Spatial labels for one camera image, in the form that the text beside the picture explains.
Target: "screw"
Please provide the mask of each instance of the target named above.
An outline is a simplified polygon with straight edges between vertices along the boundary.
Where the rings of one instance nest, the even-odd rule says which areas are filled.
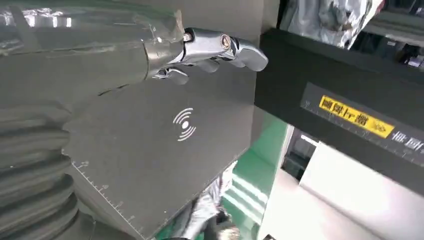
[[[222,34],[221,35],[221,46],[224,49],[229,49],[230,48],[230,44],[231,44],[231,38],[230,38],[230,36],[228,36],[227,34]]]
[[[184,33],[184,35],[182,36],[182,40],[184,42],[191,41],[192,39],[193,39],[193,36],[188,32]]]

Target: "robotic arm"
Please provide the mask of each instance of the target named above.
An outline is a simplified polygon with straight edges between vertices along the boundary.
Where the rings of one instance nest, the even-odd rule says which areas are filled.
[[[207,73],[213,73],[218,70],[222,61],[238,68],[248,67],[256,72],[262,71],[268,64],[265,54],[249,41],[219,31],[186,28],[183,50],[154,78],[175,78],[177,83],[184,84],[188,81],[188,75],[178,65],[198,66]]]
[[[129,239],[79,212],[63,125],[108,91],[149,78],[186,83],[180,66],[268,63],[248,41],[179,21],[117,2],[0,4],[0,239]]]

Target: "yellow label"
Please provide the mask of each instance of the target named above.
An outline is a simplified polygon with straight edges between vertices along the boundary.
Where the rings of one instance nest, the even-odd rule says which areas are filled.
[[[322,96],[319,107],[382,138],[387,138],[395,128],[395,126],[358,111],[326,95]]]

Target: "chrome robotic hand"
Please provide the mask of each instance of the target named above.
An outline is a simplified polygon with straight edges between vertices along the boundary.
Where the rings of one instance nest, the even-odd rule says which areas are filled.
[[[185,84],[189,76],[178,66],[198,66],[208,73],[215,72],[221,61],[238,68],[248,67],[259,72],[268,64],[268,58],[251,42],[229,36],[219,31],[200,28],[186,28],[183,36],[183,50],[164,66],[156,79],[172,79]]]

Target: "green surface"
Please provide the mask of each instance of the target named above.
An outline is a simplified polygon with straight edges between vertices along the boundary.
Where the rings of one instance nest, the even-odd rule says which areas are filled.
[[[260,138],[238,160],[233,171],[232,187],[225,193],[222,204],[240,229],[242,240],[256,240],[265,208],[279,168],[280,151],[287,124],[266,114]],[[155,237],[169,236],[164,227]]]

